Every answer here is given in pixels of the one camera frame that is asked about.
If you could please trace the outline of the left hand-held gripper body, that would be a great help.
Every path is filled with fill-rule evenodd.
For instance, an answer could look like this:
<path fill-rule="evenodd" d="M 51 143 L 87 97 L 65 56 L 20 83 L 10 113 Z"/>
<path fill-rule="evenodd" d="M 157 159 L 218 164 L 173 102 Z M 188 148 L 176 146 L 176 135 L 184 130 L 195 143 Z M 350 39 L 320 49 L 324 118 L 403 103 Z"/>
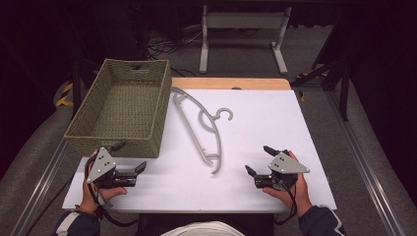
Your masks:
<path fill-rule="evenodd" d="M 110 152 L 101 147 L 98 150 L 92 167 L 89 168 L 87 182 L 99 189 L 113 189 L 116 187 L 135 187 L 138 174 L 136 172 L 119 172 L 116 161 Z"/>

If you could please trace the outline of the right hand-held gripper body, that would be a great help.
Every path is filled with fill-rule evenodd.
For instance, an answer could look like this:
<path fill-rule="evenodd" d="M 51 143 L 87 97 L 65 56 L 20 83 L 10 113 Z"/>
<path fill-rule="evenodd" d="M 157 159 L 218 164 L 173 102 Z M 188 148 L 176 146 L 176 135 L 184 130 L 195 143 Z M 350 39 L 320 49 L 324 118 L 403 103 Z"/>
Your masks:
<path fill-rule="evenodd" d="M 298 180 L 299 173 L 309 173 L 310 169 L 293 159 L 289 152 L 279 151 L 268 165 L 271 173 L 260 175 L 254 173 L 255 186 L 258 189 L 270 187 L 278 191 L 290 190 Z"/>

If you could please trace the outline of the green woven basket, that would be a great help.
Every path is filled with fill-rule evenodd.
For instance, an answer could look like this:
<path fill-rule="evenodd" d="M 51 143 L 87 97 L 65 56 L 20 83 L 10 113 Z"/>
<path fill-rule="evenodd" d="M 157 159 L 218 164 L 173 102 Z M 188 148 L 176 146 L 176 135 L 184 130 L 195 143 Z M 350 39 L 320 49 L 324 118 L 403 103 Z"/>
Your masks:
<path fill-rule="evenodd" d="M 116 157 L 157 158 L 171 86 L 167 60 L 106 59 L 64 138 L 84 156 L 123 142 Z"/>

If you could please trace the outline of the grey plastic clothes hanger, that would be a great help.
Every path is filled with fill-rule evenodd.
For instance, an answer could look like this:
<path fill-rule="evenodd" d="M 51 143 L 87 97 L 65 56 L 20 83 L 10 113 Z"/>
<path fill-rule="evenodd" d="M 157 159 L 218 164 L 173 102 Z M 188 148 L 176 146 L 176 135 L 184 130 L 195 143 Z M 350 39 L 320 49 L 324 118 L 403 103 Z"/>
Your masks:
<path fill-rule="evenodd" d="M 229 108 L 221 107 L 216 110 L 216 113 L 214 115 L 211 115 L 209 111 L 197 99 L 195 99 L 193 96 L 191 96 L 183 89 L 172 87 L 170 91 L 173 93 L 172 100 L 177 110 L 179 111 L 181 117 L 183 118 L 183 121 L 185 122 L 186 127 L 189 130 L 192 140 L 194 141 L 196 148 L 199 154 L 201 155 L 203 161 L 207 164 L 213 164 L 213 160 L 216 160 L 216 166 L 211 172 L 211 174 L 217 174 L 221 167 L 222 161 L 222 142 L 215 121 L 221 118 L 222 112 L 226 112 L 228 114 L 228 120 L 231 121 L 234 116 L 233 112 Z M 206 149 L 202 146 L 201 142 L 199 141 L 195 131 L 193 130 L 192 123 L 188 119 L 186 112 L 182 107 L 182 102 L 185 99 L 191 100 L 195 105 L 199 107 L 198 121 L 207 132 L 214 134 L 216 141 L 216 152 L 207 152 Z"/>

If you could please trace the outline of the person's right hand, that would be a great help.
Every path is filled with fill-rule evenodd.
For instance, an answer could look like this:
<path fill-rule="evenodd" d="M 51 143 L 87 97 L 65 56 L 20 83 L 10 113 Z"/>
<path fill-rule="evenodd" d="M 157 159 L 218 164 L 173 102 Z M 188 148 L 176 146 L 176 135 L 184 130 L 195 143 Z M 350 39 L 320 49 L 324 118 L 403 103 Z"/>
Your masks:
<path fill-rule="evenodd" d="M 282 201 L 288 208 L 292 208 L 293 204 L 297 205 L 298 217 L 302 217 L 313 205 L 308 194 L 307 182 L 302 173 L 298 174 L 296 184 L 290 189 L 294 199 L 291 199 L 287 192 L 277 191 L 270 187 L 263 188 L 263 192 Z"/>

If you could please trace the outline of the person's left hand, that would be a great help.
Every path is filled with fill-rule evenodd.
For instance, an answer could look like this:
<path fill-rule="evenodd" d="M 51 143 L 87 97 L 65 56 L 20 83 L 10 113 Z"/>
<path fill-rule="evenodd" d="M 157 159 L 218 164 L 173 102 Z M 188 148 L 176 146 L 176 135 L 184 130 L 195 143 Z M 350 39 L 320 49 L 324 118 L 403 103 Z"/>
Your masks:
<path fill-rule="evenodd" d="M 97 189 L 95 185 L 91 185 L 91 188 L 99 192 L 99 195 L 103 198 L 103 200 L 108 203 L 113 198 L 121 195 L 126 195 L 127 190 L 124 187 L 116 187 L 113 189 Z M 78 206 L 78 210 L 94 214 L 97 209 L 97 203 L 94 201 L 93 195 L 89 191 L 89 185 L 86 181 L 83 182 L 83 197 L 82 201 Z"/>

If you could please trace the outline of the white foam board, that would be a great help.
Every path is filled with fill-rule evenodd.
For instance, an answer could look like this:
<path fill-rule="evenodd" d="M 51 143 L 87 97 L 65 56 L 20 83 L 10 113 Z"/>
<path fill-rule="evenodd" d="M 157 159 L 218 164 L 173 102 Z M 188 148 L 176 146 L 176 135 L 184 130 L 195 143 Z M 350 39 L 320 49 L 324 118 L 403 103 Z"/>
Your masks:
<path fill-rule="evenodd" d="M 305 178 L 311 201 L 336 204 L 295 93 L 291 90 L 192 89 L 211 115 L 229 108 L 215 121 L 222 142 L 222 161 L 207 164 L 174 102 L 170 102 L 160 153 L 148 161 L 135 187 L 113 199 L 112 208 L 129 213 L 274 213 L 285 205 L 256 188 L 245 165 L 259 174 L 269 172 L 272 160 L 263 146 L 293 151 L 310 169 Z M 207 152 L 216 152 L 215 136 L 198 121 L 199 107 L 185 99 L 182 107 Z"/>

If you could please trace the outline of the yellow black hazard tape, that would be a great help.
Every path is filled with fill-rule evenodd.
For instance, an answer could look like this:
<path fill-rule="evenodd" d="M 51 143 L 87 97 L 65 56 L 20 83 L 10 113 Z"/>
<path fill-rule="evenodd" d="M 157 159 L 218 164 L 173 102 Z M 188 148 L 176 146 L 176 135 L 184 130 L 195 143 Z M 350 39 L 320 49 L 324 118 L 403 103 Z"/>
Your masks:
<path fill-rule="evenodd" d="M 59 97 L 57 98 L 55 105 L 56 106 L 73 106 L 73 98 L 72 98 L 72 92 L 73 92 L 73 84 L 71 82 L 68 82 L 62 89 Z"/>

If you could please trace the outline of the black metal stand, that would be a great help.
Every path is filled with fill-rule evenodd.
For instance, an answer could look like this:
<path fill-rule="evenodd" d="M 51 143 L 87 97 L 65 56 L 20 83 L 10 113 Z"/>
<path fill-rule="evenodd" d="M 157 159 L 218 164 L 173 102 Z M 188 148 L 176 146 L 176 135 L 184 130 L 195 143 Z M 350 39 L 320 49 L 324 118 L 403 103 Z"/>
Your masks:
<path fill-rule="evenodd" d="M 89 89 L 98 74 L 100 67 L 88 59 L 77 59 L 72 64 L 72 79 L 73 84 L 73 115 L 75 117 L 82 104 L 82 86 Z"/>
<path fill-rule="evenodd" d="M 322 73 L 328 73 L 325 79 L 321 83 L 321 88 L 324 91 L 334 90 L 336 85 L 340 83 L 338 110 L 344 121 L 348 121 L 347 118 L 347 98 L 349 91 L 349 57 L 344 53 L 340 53 L 334 59 L 331 59 L 328 63 L 318 69 L 314 69 L 307 75 L 301 75 L 299 79 L 290 83 L 292 88 L 299 88 L 314 78 L 317 78 Z"/>

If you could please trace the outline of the person's white shirt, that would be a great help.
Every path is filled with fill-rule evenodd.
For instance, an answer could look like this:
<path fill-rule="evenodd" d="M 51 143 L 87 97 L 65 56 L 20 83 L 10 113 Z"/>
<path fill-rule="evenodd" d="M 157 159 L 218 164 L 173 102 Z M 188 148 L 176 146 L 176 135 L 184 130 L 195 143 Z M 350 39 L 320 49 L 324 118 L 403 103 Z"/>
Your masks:
<path fill-rule="evenodd" d="M 160 236 L 245 236 L 234 227 L 221 222 L 195 222 L 167 231 Z"/>

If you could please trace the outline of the aluminium rail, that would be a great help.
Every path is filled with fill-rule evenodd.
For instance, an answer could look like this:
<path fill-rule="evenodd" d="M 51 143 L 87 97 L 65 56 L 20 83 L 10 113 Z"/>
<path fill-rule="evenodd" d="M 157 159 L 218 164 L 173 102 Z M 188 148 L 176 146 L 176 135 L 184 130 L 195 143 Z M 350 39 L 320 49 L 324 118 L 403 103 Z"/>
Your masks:
<path fill-rule="evenodd" d="M 62 139 L 35 185 L 30 198 L 10 236 L 26 236 L 35 224 L 36 213 L 43 202 L 66 153 L 68 142 Z"/>
<path fill-rule="evenodd" d="M 384 188 L 381 185 L 375 171 L 365 158 L 364 152 L 360 148 L 349 122 L 345 121 L 339 112 L 336 95 L 331 91 L 326 91 L 325 97 L 336 117 L 337 123 L 341 127 L 343 134 L 349 143 L 358 171 L 385 226 L 388 236 L 406 236 L 403 227 L 399 223 L 393 208 L 388 201 Z"/>

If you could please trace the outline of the white metal stand frame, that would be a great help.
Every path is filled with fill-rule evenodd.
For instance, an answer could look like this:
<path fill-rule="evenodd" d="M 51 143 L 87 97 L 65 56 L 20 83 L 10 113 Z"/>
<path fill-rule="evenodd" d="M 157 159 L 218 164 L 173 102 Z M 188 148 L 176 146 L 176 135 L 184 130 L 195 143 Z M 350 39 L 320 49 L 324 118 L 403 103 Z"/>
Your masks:
<path fill-rule="evenodd" d="M 202 49 L 200 58 L 200 73 L 208 71 L 209 59 L 209 29 L 248 29 L 248 30 L 277 30 L 277 39 L 270 44 L 276 65 L 281 75 L 287 75 L 281 45 L 291 16 L 291 7 L 272 13 L 219 13 L 210 12 L 208 6 L 203 8 L 202 15 Z"/>

